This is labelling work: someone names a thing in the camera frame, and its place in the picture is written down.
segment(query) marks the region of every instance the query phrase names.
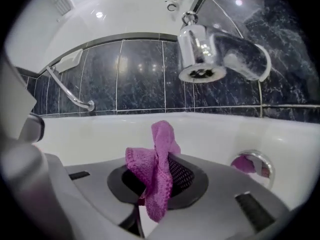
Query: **pink cloth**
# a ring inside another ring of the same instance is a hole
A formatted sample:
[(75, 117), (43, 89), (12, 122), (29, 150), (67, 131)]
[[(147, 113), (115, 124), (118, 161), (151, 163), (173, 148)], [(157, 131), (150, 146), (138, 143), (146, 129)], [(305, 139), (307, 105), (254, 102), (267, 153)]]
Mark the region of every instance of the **pink cloth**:
[(247, 174), (256, 172), (254, 163), (251, 160), (247, 159), (245, 155), (237, 157), (231, 163), (231, 166)]
[(128, 147), (125, 161), (128, 169), (146, 186), (140, 198), (145, 199), (149, 217), (159, 222), (167, 211), (173, 186), (168, 154), (180, 154), (181, 150), (175, 141), (174, 129), (167, 121), (154, 123), (151, 130), (154, 149)]

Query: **grab bar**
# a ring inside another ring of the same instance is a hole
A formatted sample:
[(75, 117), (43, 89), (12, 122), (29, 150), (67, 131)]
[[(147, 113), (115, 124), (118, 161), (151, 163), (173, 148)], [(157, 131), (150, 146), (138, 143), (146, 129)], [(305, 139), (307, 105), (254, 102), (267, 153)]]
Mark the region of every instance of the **grab bar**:
[(88, 111), (93, 111), (95, 109), (95, 103), (93, 100), (90, 100), (88, 103), (84, 103), (83, 101), (81, 101), (80, 99), (78, 99), (76, 96), (73, 95), (73, 93), (71, 91), (69, 91), (67, 89), (67, 87), (65, 87), (63, 85), (63, 83), (56, 77), (56, 75), (53, 73), (53, 71), (51, 70), (51, 68), (49, 66), (46, 67), (46, 70), (49, 72), (49, 74), (51, 75), (51, 77), (53, 78), (53, 80), (60, 86), (60, 88), (65, 92), (66, 96), (74, 103), (76, 104), (78, 107), (87, 109)]

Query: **tiled wall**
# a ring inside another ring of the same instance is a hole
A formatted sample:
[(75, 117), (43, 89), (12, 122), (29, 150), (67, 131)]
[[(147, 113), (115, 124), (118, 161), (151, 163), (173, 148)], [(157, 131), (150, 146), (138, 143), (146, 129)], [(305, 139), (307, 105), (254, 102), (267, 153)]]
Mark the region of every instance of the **tiled wall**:
[(74, 105), (45, 72), (36, 80), (34, 113), (85, 117), (184, 112), (177, 48), (170, 41), (124, 40), (86, 49), (77, 67), (56, 75), (82, 101), (93, 100), (95, 111)]
[(248, 81), (228, 69), (215, 82), (184, 83), (177, 43), (116, 41), (84, 50), (80, 64), (58, 76), (81, 100), (94, 100), (96, 111), (79, 109), (45, 73), (36, 81), (34, 112), (82, 117), (187, 111), (320, 123), (319, 75), (294, 12), (284, 0), (236, 1), (200, 1), (198, 23), (264, 46), (272, 62), (266, 81)]
[(232, 70), (216, 82), (188, 84), (196, 111), (249, 114), (320, 123), (319, 74), (294, 12), (284, 0), (202, 0), (198, 23), (220, 26), (262, 45), (272, 62), (266, 81), (247, 81)]

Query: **bathtub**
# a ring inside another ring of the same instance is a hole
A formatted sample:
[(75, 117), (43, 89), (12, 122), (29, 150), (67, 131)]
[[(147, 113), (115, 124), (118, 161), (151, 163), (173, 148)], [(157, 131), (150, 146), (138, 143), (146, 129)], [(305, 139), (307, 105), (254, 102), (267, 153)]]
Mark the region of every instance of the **bathtub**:
[(318, 178), (320, 125), (312, 123), (191, 112), (46, 118), (35, 145), (65, 166), (113, 160), (127, 147), (153, 148), (151, 125), (160, 120), (173, 126), (182, 154), (230, 165), (242, 151), (260, 151), (275, 169), (271, 191), (290, 209)]

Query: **black slot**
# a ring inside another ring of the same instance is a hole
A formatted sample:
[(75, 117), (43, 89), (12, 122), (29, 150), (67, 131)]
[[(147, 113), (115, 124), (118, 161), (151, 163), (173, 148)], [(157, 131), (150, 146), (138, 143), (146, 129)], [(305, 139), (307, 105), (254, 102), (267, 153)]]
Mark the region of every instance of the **black slot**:
[(235, 200), (252, 224), (256, 233), (264, 230), (275, 222), (275, 219), (250, 193), (239, 194), (235, 197)]
[(74, 181), (74, 180), (77, 180), (77, 179), (81, 179), (81, 178), (87, 177), (89, 175), (90, 175), (90, 173), (87, 172), (87, 171), (79, 171), (79, 172), (76, 172), (76, 173), (69, 174), (69, 177), (70, 177), (70, 179), (72, 181)]

